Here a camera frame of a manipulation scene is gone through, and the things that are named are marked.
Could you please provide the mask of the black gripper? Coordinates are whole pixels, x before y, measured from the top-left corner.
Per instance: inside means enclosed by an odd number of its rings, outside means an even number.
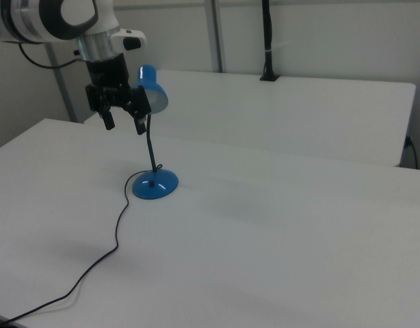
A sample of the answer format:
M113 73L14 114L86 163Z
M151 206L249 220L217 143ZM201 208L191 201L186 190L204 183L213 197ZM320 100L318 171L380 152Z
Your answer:
M129 71L123 54L105 61L87 61L91 84L86 86L90 110L102 118L105 128L115 127L111 106L123 107L133 118L138 135L146 132L145 119L151 107L142 86L130 88Z

